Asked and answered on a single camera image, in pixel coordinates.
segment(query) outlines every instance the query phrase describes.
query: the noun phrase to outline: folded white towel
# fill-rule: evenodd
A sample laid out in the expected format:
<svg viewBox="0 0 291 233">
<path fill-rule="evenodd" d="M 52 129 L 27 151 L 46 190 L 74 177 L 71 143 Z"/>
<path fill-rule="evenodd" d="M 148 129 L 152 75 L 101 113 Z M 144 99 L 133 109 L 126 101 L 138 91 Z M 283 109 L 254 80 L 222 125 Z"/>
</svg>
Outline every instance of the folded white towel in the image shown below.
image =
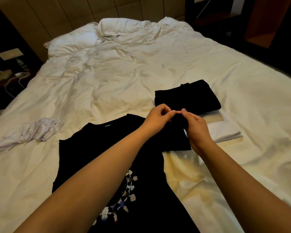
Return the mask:
<svg viewBox="0 0 291 233">
<path fill-rule="evenodd" d="M 242 137 L 241 131 L 234 121 L 231 121 L 227 114 L 219 110 L 223 121 L 209 123 L 208 129 L 214 142 L 227 141 L 234 138 Z"/>
<path fill-rule="evenodd" d="M 0 141 L 0 153 L 9 150 L 17 144 L 35 139 L 38 142 L 46 141 L 64 125 L 63 121 L 51 118 L 42 118 L 38 121 L 23 124 L 19 130 L 7 133 Z"/>
</svg>

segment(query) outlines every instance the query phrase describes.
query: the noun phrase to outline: water bottle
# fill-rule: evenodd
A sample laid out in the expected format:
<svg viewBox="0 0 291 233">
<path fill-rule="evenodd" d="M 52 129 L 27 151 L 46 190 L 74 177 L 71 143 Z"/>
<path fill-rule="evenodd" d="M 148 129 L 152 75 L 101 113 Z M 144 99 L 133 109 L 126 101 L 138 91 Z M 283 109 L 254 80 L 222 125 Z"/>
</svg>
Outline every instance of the water bottle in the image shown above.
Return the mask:
<svg viewBox="0 0 291 233">
<path fill-rule="evenodd" d="M 15 58 L 15 59 L 16 59 L 16 62 L 19 64 L 19 66 L 22 67 L 25 72 L 29 72 L 29 68 L 27 67 L 27 65 L 25 65 L 24 62 L 22 62 L 18 58 Z"/>
</svg>

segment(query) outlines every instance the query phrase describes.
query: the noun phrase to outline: left hand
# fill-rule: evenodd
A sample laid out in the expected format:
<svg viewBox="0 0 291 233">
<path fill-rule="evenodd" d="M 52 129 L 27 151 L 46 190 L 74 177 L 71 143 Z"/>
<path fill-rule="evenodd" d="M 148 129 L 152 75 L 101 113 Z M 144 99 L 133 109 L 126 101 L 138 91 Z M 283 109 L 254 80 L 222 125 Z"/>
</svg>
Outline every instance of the left hand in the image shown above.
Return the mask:
<svg viewBox="0 0 291 233">
<path fill-rule="evenodd" d="M 151 109 L 140 128 L 145 129 L 150 136 L 154 136 L 176 113 L 181 113 L 181 111 L 171 110 L 165 104 L 158 105 Z"/>
</svg>

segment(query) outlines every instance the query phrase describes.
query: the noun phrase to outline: wall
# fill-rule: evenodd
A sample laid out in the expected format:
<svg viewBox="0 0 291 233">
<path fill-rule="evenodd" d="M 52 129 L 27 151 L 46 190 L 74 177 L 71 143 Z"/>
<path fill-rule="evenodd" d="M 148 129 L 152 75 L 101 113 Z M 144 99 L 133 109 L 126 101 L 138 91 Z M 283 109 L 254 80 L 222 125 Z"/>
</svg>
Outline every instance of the wall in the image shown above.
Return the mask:
<svg viewBox="0 0 291 233">
<path fill-rule="evenodd" d="M 185 0 L 0 0 L 0 9 L 45 62 L 43 44 L 57 36 L 102 18 L 184 20 Z"/>
</svg>

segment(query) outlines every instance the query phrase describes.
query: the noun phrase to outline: forearm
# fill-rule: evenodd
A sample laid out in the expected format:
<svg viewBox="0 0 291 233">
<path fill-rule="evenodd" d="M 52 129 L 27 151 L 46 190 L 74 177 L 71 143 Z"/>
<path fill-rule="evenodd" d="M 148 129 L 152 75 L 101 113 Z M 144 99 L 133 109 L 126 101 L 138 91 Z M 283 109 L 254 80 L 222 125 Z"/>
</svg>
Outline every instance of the forearm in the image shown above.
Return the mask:
<svg viewBox="0 0 291 233">
<path fill-rule="evenodd" d="M 215 143 L 201 157 L 245 232 L 291 232 L 291 207 L 267 190 Z"/>
<path fill-rule="evenodd" d="M 87 232 L 151 134 L 141 126 L 56 190 L 16 232 Z"/>
</svg>

